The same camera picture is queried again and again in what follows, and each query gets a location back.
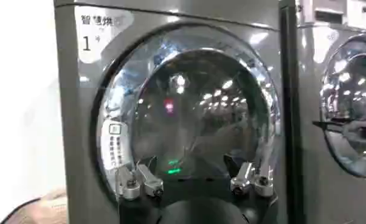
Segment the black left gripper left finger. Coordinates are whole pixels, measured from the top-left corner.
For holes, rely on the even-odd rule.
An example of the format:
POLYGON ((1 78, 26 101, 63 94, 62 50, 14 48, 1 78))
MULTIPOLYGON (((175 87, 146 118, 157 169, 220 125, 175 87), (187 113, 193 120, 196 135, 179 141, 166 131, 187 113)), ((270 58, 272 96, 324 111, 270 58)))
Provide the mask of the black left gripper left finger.
POLYGON ((161 198, 164 182, 155 176, 150 168, 137 163, 134 170, 124 165, 118 168, 118 196, 125 200, 136 200, 142 193, 151 198, 161 198))

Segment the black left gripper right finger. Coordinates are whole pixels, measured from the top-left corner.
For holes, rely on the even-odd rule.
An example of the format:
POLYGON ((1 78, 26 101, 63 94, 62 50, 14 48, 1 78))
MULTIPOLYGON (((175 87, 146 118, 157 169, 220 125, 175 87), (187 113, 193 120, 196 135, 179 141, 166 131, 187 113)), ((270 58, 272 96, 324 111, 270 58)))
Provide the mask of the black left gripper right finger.
POLYGON ((253 189, 261 197, 273 196, 274 169, 270 165, 256 166, 230 154, 225 154, 223 161, 230 177, 229 188, 234 195, 246 195, 253 189))

